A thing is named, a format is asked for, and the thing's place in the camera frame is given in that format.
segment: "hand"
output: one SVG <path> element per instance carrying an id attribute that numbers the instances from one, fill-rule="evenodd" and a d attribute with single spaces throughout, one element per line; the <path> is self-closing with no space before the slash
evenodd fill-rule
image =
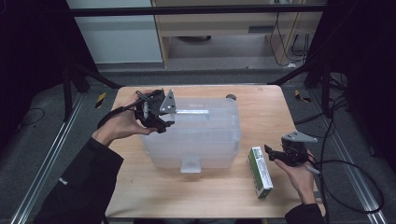
<path id="1" fill-rule="evenodd" d="M 134 93 L 127 101 L 119 104 L 119 106 L 131 105 L 138 99 L 139 97 Z M 92 138 L 108 147 L 115 139 L 129 137 L 133 134 L 150 134 L 153 132 L 157 132 L 157 129 L 144 128 L 137 123 L 133 108 L 131 108 L 131 110 L 121 112 L 109 119 L 100 129 L 92 134 Z"/>
<path id="2" fill-rule="evenodd" d="M 312 159 L 313 156 L 309 150 L 308 154 L 311 155 L 310 158 Z M 288 174 L 290 182 L 297 190 L 302 203 L 309 204 L 317 202 L 314 195 L 314 176 L 305 167 L 306 165 L 311 165 L 309 162 L 299 167 L 288 166 L 285 162 L 278 159 L 275 159 L 274 163 Z"/>

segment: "gray floor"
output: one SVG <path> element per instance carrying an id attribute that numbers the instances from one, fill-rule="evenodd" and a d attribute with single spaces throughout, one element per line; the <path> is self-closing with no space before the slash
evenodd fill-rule
<path id="1" fill-rule="evenodd" d="M 250 36 L 212 36 L 209 41 L 199 38 L 173 38 L 169 53 L 170 62 L 166 68 L 152 66 L 124 69 L 118 73 L 104 70 L 103 75 L 120 84 L 132 85 L 171 85 L 171 84 L 263 84 L 286 75 L 292 68 L 276 64 L 272 51 L 262 35 Z M 282 90 L 285 94 L 290 113 L 294 120 L 301 120 L 319 112 L 315 102 L 307 103 L 297 100 L 296 89 L 315 99 L 320 88 L 305 91 L 302 86 L 304 75 L 298 76 L 285 84 Z M 45 196 L 57 181 L 67 164 L 78 153 L 79 148 L 95 129 L 97 121 L 110 110 L 117 90 L 111 90 L 103 84 L 89 79 L 92 88 L 88 94 L 74 94 L 74 99 L 82 98 L 76 121 L 60 147 L 57 160 L 52 164 L 48 175 L 42 182 L 42 188 L 34 204 L 28 209 L 32 218 L 39 209 Z M 105 91 L 106 99 L 101 108 L 94 108 L 98 95 Z M 332 91 L 335 98 L 340 92 Z M 23 198 L 28 192 L 35 175 L 49 152 L 63 125 L 64 106 L 62 86 L 39 93 L 32 102 L 32 107 L 40 108 L 29 111 L 18 132 L 8 145 L 8 154 L 0 161 L 0 223 L 9 223 Z M 386 222 L 375 221 L 375 216 L 367 216 L 352 212 L 340 206 L 329 198 L 329 214 L 332 223 L 396 223 L 396 200 L 393 196 L 396 189 L 396 176 L 388 164 L 381 158 L 370 156 L 369 144 L 362 135 L 359 126 L 351 113 L 344 108 L 334 114 L 336 133 L 327 139 L 325 159 L 340 159 L 343 153 L 340 145 L 346 149 L 346 154 L 375 178 L 378 186 L 384 191 L 386 205 L 382 210 Z M 326 132 L 326 119 L 318 118 L 297 129 L 304 133 L 323 135 Z M 316 157 L 321 150 L 323 139 L 310 145 Z M 362 208 L 360 187 L 353 186 L 353 178 L 348 169 L 340 165 L 329 165 L 325 170 L 326 181 L 331 192 L 346 203 Z M 375 192 L 367 185 L 368 191 Z M 284 223 L 284 219 L 271 219 L 269 223 Z"/>

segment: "metal bracket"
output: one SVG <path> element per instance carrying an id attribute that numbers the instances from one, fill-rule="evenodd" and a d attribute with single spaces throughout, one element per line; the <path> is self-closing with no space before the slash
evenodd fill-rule
<path id="1" fill-rule="evenodd" d="M 160 111 L 167 114 L 176 114 L 177 108 L 173 90 L 170 90 L 166 95 L 163 103 L 160 106 Z"/>
<path id="2" fill-rule="evenodd" d="M 306 142 L 306 143 L 316 143 L 318 141 L 317 138 L 306 135 L 305 133 L 300 133 L 298 131 L 284 134 L 282 136 L 282 139 L 288 140 L 291 142 Z"/>

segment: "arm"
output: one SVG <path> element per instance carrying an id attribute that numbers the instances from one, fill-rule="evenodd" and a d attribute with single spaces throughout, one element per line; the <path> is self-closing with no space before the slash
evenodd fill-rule
<path id="1" fill-rule="evenodd" d="M 302 202 L 285 215 L 286 221 L 289 224 L 324 224 L 314 195 L 313 174 L 305 166 L 290 167 L 280 160 L 274 160 L 274 162 L 288 174 L 290 182 L 297 190 Z"/>
<path id="2" fill-rule="evenodd" d="M 134 94 L 121 105 L 130 105 L 136 100 Z M 43 202 L 35 223 L 101 223 L 123 162 L 108 146 L 115 139 L 155 131 L 138 125 L 134 111 L 111 118 L 92 134 L 66 168 Z"/>

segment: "wrist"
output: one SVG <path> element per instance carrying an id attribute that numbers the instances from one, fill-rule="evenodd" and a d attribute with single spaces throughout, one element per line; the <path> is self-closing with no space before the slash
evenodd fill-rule
<path id="1" fill-rule="evenodd" d="M 317 200 L 315 199 L 314 191 L 312 190 L 305 192 L 299 191 L 298 194 L 303 204 L 317 203 Z"/>
<path id="2" fill-rule="evenodd" d="M 104 131 L 102 128 L 96 130 L 92 134 L 92 138 L 95 139 L 100 144 L 104 145 L 105 147 L 110 146 L 110 144 L 114 140 L 114 138 L 112 138 L 111 135 L 109 133 L 107 133 L 106 131 Z"/>

